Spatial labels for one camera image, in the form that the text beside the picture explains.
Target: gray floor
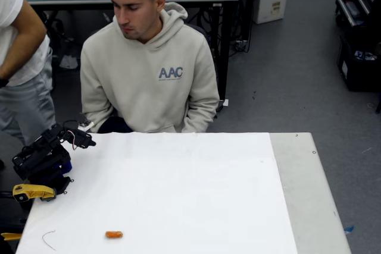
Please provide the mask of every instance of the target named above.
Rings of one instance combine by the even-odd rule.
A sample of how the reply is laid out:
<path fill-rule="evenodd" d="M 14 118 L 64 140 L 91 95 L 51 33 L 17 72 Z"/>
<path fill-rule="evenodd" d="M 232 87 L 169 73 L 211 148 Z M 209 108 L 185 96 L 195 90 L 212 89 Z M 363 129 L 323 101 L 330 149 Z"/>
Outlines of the gray floor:
<path fill-rule="evenodd" d="M 343 226 L 355 226 L 347 236 L 353 254 L 374 254 L 381 249 L 378 95 L 349 92 L 341 79 L 334 10 L 335 0 L 288 0 L 284 20 L 254 26 L 250 51 L 230 60 L 229 106 L 209 131 L 311 132 Z M 77 72 L 57 78 L 58 121 L 78 116 L 79 87 Z M 9 189 L 19 182 L 9 160 L 21 145 L 4 134 L 0 142 L 7 161 L 0 187 Z"/>

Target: young man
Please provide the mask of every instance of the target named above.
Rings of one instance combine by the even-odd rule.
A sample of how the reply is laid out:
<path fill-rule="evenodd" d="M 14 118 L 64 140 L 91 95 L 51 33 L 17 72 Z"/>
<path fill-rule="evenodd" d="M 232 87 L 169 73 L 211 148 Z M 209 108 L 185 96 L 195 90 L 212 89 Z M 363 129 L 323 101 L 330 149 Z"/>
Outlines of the young man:
<path fill-rule="evenodd" d="M 85 42 L 81 56 L 92 131 L 117 115 L 138 132 L 205 132 L 219 102 L 216 72 L 205 37 L 184 25 L 185 9 L 165 0 L 112 2 L 113 23 Z"/>
<path fill-rule="evenodd" d="M 25 0 L 0 0 L 0 131 L 24 145 L 55 123 L 46 29 Z"/>

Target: aac logo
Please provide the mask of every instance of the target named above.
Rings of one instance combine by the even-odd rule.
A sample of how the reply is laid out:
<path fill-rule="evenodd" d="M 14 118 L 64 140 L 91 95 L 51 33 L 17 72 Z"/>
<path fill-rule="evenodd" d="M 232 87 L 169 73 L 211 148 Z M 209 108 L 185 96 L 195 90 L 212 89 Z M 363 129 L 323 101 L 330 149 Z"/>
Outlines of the aac logo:
<path fill-rule="evenodd" d="M 181 78 L 181 76 L 183 75 L 183 68 L 182 67 L 178 67 L 178 68 L 171 68 L 169 70 L 169 72 L 167 72 L 167 70 L 165 68 L 162 68 L 161 69 L 161 72 L 160 72 L 160 75 L 159 75 L 159 79 L 161 80 L 178 80 Z"/>

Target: white t-shirt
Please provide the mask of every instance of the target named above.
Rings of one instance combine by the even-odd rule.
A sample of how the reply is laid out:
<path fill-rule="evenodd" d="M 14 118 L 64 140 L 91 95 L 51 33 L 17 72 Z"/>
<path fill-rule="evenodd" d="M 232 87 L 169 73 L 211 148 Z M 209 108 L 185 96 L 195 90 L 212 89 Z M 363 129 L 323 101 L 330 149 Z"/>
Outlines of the white t-shirt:
<path fill-rule="evenodd" d="M 0 0 L 0 66 L 17 36 L 18 31 L 10 25 L 20 13 L 22 6 L 23 0 Z M 45 64 L 48 49 L 49 38 L 45 36 L 29 62 L 10 78 L 8 86 L 19 86 L 38 75 Z"/>

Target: hoodie hood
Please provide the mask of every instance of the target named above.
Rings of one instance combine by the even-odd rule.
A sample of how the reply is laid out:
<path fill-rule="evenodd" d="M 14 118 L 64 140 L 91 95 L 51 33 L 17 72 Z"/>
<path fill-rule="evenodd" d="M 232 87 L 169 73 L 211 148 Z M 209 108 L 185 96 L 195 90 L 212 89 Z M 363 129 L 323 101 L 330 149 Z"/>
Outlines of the hoodie hood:
<path fill-rule="evenodd" d="M 132 45 L 143 45 L 149 49 L 158 49 L 173 37 L 184 25 L 184 19 L 187 19 L 188 13 L 181 5 L 175 2 L 168 2 L 164 9 L 160 12 L 160 19 L 163 21 L 163 27 L 159 34 L 149 40 L 146 44 L 140 43 L 138 40 L 126 39 L 119 28 L 116 16 L 113 18 L 113 25 L 117 29 L 118 34 Z"/>

